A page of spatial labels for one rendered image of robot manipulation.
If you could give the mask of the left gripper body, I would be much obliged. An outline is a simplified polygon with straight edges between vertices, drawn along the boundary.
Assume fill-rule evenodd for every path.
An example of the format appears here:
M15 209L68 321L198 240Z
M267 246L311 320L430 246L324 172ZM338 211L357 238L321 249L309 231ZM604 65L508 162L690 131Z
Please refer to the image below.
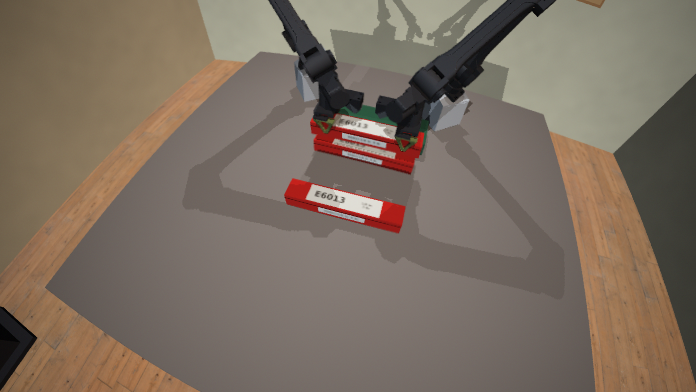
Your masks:
M414 112L411 116L409 127L397 125L395 137L410 140L411 136L418 137L422 121L422 111ZM421 121L419 121L421 119ZM404 133L406 132L406 133ZM401 134L402 133L402 134ZM408 134L410 133L410 134ZM412 135L411 135L412 134Z

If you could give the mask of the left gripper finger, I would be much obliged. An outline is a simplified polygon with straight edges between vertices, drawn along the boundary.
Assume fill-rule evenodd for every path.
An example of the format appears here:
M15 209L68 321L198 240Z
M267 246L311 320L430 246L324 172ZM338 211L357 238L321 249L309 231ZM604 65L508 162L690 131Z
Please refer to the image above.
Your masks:
M399 137L395 137L395 139L396 139L396 141L397 141L397 143L398 143L398 145L399 145L400 150L401 150L401 151L404 151L404 152L405 152L408 148L410 148L411 146L413 146L414 144L416 144L416 143L417 143L417 140L418 140L417 137L413 137L413 136L411 136L410 140L403 139L403 138L399 138ZM403 146L402 146L401 140L409 141L409 143L408 143L405 147L403 147Z

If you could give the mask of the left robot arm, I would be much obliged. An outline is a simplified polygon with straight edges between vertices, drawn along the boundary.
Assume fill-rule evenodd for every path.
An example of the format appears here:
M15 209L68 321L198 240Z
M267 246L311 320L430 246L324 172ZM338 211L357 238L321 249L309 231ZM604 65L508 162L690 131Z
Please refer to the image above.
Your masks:
M409 81L411 87L399 98L379 95L375 113L380 119L388 117L397 125L409 127L412 113L422 111L425 102L435 103L445 93L455 102L465 93L462 88L484 71L481 65L488 54L530 11L539 16L555 1L507 0L453 48L420 68Z

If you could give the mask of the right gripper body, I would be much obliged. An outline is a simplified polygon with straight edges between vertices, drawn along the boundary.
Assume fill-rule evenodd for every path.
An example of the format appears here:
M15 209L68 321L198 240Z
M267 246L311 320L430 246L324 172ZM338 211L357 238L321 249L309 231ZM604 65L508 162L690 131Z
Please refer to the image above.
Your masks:
M314 109L313 119L327 121L329 118L334 118L334 114L338 114L340 109L335 111L330 111L325 109L325 95L319 91L319 102ZM321 115L322 114L322 115ZM319 115L319 116L317 116ZM327 116L325 116L327 115Z

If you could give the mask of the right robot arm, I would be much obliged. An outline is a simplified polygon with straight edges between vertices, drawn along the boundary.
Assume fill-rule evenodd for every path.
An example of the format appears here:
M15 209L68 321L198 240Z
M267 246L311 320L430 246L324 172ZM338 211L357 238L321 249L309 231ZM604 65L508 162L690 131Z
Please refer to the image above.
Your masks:
M339 82L336 78L338 74L335 72L338 69L337 61L332 52L325 51L321 43L319 44L306 22L301 21L289 0L268 1L283 23L285 31L282 35L292 51L297 52L302 58L299 59L299 69L304 68L312 83L318 82L319 91L324 93L325 109L336 112L340 108L347 107L354 114L359 112L363 106L364 93L345 89Z

